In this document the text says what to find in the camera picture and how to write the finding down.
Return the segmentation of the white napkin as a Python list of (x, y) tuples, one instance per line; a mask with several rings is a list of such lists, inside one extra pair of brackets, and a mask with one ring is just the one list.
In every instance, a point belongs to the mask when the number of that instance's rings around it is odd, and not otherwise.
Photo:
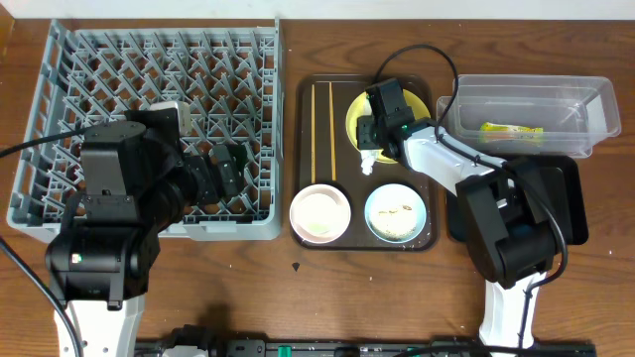
[[(365, 98), (363, 100), (363, 111), (362, 114), (363, 115), (371, 115), (372, 114), (372, 109), (370, 106), (370, 102), (367, 98)], [(380, 151), (378, 149), (375, 150), (361, 150), (360, 151), (360, 156), (361, 156), (361, 168), (362, 168), (362, 173), (366, 176), (370, 176), (373, 172), (373, 166), (376, 163), (378, 157), (379, 157)]]

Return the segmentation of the light blue bowl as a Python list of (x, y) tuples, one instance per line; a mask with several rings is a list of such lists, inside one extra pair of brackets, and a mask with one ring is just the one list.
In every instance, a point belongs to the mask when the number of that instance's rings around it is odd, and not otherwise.
[(412, 188), (387, 183), (373, 190), (364, 205), (370, 231), (381, 241), (404, 244), (415, 240), (428, 222), (428, 208)]

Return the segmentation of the green snack wrapper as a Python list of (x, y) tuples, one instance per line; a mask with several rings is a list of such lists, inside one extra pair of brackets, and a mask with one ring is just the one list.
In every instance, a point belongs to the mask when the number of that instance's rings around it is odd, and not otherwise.
[(521, 141), (540, 143), (544, 129), (542, 127), (525, 127), (518, 125), (495, 124), (485, 122), (479, 129), (479, 143), (492, 143), (502, 141)]

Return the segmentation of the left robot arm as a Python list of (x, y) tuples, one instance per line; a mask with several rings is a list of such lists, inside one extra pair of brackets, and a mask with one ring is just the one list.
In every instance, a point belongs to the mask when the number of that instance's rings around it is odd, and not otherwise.
[(84, 188), (67, 201), (46, 252), (60, 336), (85, 356), (134, 354), (160, 232), (186, 208), (243, 190), (246, 148), (215, 144), (187, 154), (181, 137), (190, 130), (189, 114), (170, 102), (85, 131)]

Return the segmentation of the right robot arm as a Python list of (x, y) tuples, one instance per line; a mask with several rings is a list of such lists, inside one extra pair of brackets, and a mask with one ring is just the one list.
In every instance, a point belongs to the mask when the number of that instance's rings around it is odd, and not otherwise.
[(395, 78), (367, 86), (363, 105), (369, 111), (355, 121), (363, 173), (386, 157), (457, 200), (468, 254), (486, 281), (480, 341), (494, 353), (532, 347), (536, 294), (563, 274), (553, 266), (555, 256), (568, 254), (539, 168), (525, 158), (488, 156), (454, 138), (441, 121), (417, 118)]

